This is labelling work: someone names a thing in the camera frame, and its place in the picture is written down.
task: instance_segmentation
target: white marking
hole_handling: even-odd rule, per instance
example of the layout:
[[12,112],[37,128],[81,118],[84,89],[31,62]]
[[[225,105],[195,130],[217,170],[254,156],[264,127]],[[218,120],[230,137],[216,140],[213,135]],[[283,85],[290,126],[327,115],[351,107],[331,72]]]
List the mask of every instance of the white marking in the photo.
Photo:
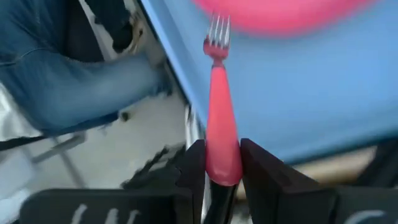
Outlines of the white marking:
[[79,224],[81,221],[81,217],[83,216],[86,210],[87,210],[87,205],[80,204],[80,206],[76,209],[75,213],[73,214],[71,224]]
[[127,224],[133,224],[134,220],[136,219],[136,216],[139,214],[141,214],[141,213],[138,210],[131,211],[129,220],[127,221]]
[[344,224],[359,224],[361,221],[367,220],[369,218],[382,217],[386,213],[381,210],[365,210],[356,212],[348,217]]
[[119,218],[118,212],[119,211],[116,208],[112,208],[106,216],[105,224],[117,224]]

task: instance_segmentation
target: chair leg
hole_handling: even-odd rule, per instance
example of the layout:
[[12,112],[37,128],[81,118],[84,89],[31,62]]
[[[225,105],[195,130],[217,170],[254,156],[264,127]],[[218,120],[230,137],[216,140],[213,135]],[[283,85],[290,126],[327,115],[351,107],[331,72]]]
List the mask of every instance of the chair leg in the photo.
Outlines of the chair leg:
[[62,145],[63,143],[59,142],[57,138],[53,138],[53,142],[56,144],[55,147],[59,147],[58,149],[58,154],[61,157],[61,160],[63,162],[63,164],[65,165],[65,168],[67,169],[70,177],[72,178],[72,181],[75,183],[76,187],[78,188],[85,188],[86,184],[83,180],[83,177],[80,175],[78,169],[76,168],[76,166],[74,165],[74,163],[72,162],[72,160],[70,159],[67,150],[71,149],[72,147],[70,147],[68,144],[66,145]]
[[61,151],[60,157],[62,159],[62,162],[65,164],[65,167],[67,168],[67,171],[69,172],[69,175],[71,176],[76,187],[85,188],[86,184],[85,184],[83,178],[81,177],[80,173],[78,172],[78,169],[73,164],[70,157],[68,156],[67,152]]

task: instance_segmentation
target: leg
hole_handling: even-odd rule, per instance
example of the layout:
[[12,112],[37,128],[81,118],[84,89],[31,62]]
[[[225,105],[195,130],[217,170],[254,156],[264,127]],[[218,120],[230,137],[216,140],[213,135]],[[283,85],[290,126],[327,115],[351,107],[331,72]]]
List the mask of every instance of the leg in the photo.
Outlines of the leg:
[[66,0],[20,0],[0,2],[0,54],[18,58],[35,49],[63,49]]
[[168,88],[144,54],[87,64],[38,50],[9,69],[3,84],[39,130],[76,126]]

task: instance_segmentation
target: pink plate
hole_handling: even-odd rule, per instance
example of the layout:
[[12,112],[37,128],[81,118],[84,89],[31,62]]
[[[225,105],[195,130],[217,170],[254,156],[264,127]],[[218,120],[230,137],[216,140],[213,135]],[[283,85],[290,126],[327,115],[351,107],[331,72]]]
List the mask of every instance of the pink plate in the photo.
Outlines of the pink plate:
[[291,35],[305,32],[374,0],[194,0],[207,13],[231,16],[231,24],[250,33]]

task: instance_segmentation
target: person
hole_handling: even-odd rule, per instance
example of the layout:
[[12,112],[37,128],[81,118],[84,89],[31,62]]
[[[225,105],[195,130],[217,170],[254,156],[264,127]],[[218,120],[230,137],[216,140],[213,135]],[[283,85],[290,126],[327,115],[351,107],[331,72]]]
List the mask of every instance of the person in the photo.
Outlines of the person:
[[123,0],[86,3],[125,57],[83,63],[62,55],[67,1],[0,1],[0,141],[103,124],[104,116],[170,91],[166,75],[137,53],[145,29]]

